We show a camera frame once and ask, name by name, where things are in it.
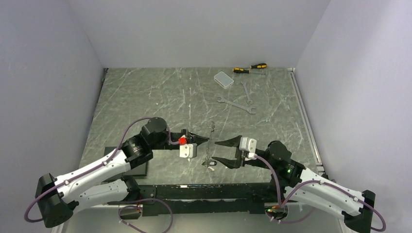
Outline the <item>black tagged key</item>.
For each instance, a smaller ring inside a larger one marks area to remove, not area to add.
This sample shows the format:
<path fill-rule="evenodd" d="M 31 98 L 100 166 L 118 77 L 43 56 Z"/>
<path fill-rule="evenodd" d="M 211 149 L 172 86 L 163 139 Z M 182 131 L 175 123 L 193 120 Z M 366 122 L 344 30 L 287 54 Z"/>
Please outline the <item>black tagged key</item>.
<path fill-rule="evenodd" d="M 210 161 L 209 163 L 208 163 L 208 169 L 210 169 L 210 170 L 212 170 L 212 171 L 214 171 L 215 169 L 214 169 L 214 167 L 217 165 L 217 162 L 216 161 Z"/>

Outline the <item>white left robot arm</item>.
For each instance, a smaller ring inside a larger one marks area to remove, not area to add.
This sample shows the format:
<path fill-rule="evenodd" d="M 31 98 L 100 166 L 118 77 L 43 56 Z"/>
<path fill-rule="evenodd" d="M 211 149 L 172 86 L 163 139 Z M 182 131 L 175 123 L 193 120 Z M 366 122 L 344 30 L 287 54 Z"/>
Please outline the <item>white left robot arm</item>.
<path fill-rule="evenodd" d="M 64 175 L 41 176 L 35 200 L 24 214 L 25 221 L 43 222 L 46 228 L 53 228 L 94 205 L 112 201 L 135 203 L 140 189 L 134 179 L 103 182 L 147 163 L 154 150 L 178 150 L 180 157 L 194 158 L 197 147 L 209 141 L 208 137 L 187 129 L 173 133 L 161 117 L 145 117 L 145 120 L 147 123 L 138 134 L 129 139 L 123 135 L 108 155 Z"/>

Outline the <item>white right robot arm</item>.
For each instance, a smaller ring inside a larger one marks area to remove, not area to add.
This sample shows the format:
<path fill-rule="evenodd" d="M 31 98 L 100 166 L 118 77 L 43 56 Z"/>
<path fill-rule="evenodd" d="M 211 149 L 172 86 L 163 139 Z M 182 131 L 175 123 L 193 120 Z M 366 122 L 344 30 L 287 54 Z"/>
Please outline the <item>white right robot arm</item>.
<path fill-rule="evenodd" d="M 301 202 L 342 219 L 346 227 L 358 233 L 374 230 L 374 192 L 351 190 L 317 174 L 293 160 L 282 142 L 272 141 L 260 150 L 256 139 L 239 135 L 216 145 L 236 148 L 234 160 L 214 157 L 229 169 L 246 165 L 269 169 L 268 196 L 280 208 L 289 201 Z"/>

